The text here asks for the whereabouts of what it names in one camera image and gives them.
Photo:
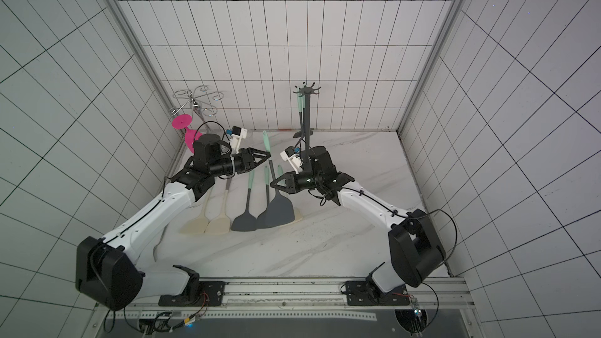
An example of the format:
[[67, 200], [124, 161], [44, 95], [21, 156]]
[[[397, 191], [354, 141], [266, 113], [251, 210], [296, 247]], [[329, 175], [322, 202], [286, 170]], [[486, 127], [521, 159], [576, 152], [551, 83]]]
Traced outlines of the grey spatula mint handle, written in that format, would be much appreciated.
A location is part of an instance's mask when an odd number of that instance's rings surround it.
[[266, 225], [267, 210], [268, 210], [269, 204], [270, 204], [270, 185], [269, 185], [269, 183], [271, 181], [271, 172], [270, 172], [269, 166], [265, 167], [264, 181], [265, 181], [266, 204], [265, 204], [265, 210], [263, 212], [261, 212], [261, 214], [259, 214], [257, 217], [257, 224], [256, 224], [257, 228], [266, 228], [267, 227], [267, 225]]
[[287, 225], [294, 220], [294, 207], [292, 202], [275, 190], [275, 197], [270, 202], [267, 210], [266, 228], [275, 228]]
[[250, 198], [252, 193], [252, 187], [254, 184], [254, 171], [249, 173], [248, 186], [247, 186], [247, 198], [244, 212], [236, 217], [231, 223], [230, 229], [237, 233], [248, 233], [253, 232], [257, 229], [257, 219], [250, 213]]

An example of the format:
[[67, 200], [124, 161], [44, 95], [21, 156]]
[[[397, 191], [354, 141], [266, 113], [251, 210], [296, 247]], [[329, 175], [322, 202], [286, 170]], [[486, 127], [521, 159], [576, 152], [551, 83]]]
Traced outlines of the cream turner mint handle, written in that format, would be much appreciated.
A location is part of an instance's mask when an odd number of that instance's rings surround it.
[[[280, 177], [280, 176], [283, 176], [283, 173], [284, 173], [283, 167], [281, 164], [279, 164], [277, 167], [277, 175]], [[297, 208], [294, 208], [294, 220], [292, 222], [290, 222], [289, 225], [300, 222], [302, 219], [303, 219], [303, 217], [302, 217], [300, 211]]]

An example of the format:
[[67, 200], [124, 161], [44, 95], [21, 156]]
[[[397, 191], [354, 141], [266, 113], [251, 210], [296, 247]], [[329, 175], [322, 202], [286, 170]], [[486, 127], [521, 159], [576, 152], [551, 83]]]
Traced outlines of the grey slotted turner mint handle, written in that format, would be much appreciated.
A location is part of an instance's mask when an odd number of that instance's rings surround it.
[[305, 134], [305, 95], [301, 91], [297, 95], [297, 110], [299, 114], [300, 130], [293, 135], [294, 139], [302, 139]]

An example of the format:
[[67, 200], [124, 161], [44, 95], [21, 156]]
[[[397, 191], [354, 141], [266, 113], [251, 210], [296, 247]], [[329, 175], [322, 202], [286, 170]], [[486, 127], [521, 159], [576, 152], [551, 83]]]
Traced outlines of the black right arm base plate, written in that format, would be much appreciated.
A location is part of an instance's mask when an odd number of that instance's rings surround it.
[[341, 286], [341, 293], [347, 297], [347, 304], [355, 307], [400, 307], [411, 304], [405, 284], [385, 293], [372, 280], [372, 272], [363, 280], [345, 282]]

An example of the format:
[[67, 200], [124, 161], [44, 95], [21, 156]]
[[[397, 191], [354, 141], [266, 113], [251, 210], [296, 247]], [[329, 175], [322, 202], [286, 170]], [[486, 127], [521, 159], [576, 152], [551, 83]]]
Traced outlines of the cream spatula mint handle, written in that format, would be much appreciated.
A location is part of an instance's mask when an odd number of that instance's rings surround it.
[[209, 219], [206, 216], [208, 203], [211, 200], [213, 188], [210, 188], [205, 196], [203, 197], [203, 205], [200, 209], [200, 213], [194, 219], [186, 222], [179, 232], [183, 235], [200, 235], [203, 234], [209, 224]]

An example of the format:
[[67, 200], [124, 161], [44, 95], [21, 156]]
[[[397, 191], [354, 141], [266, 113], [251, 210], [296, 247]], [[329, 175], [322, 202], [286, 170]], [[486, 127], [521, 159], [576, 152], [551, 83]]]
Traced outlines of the cream spatula grey handle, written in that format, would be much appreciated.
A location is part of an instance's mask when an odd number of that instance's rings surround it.
[[226, 213], [226, 208], [231, 184], [232, 179], [230, 178], [226, 181], [225, 184], [225, 191], [219, 215], [209, 222], [208, 226], [205, 229], [206, 235], [218, 236], [224, 235], [230, 231], [231, 220]]

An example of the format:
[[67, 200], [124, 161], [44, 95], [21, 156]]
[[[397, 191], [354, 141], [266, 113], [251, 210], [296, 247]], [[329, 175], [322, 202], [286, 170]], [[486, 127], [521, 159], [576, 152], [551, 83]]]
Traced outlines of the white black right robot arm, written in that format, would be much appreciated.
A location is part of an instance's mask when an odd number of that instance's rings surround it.
[[421, 209], [407, 211], [387, 203], [339, 172], [324, 146], [299, 151], [289, 146], [280, 153], [293, 168], [271, 186], [288, 194], [316, 190], [358, 214], [388, 235], [390, 261], [379, 265], [368, 280], [383, 293], [398, 286], [418, 287], [445, 261], [447, 254], [432, 220]]

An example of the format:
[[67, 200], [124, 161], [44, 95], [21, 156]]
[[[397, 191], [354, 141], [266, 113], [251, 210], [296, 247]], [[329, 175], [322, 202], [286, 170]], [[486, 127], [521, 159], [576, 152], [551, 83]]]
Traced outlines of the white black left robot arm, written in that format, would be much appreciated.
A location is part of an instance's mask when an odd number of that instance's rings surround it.
[[197, 272], [182, 265], [151, 270], [138, 262], [168, 224], [214, 186], [217, 177], [251, 172], [271, 156], [269, 149], [255, 148], [224, 153], [225, 145], [216, 134], [200, 136], [193, 155], [159, 195], [103, 237], [81, 241], [76, 252], [76, 290], [111, 311], [120, 311], [140, 297], [170, 297], [195, 305], [201, 294]]

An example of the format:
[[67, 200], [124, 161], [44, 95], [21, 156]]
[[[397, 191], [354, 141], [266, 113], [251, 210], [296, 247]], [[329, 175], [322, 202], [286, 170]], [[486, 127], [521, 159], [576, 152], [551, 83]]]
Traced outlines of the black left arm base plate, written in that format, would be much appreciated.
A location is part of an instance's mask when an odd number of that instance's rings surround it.
[[158, 305], [161, 307], [200, 307], [202, 302], [205, 306], [219, 307], [225, 293], [225, 282], [223, 281], [201, 281], [200, 275], [183, 265], [174, 265], [174, 268], [188, 275], [186, 287], [178, 295], [161, 295]]

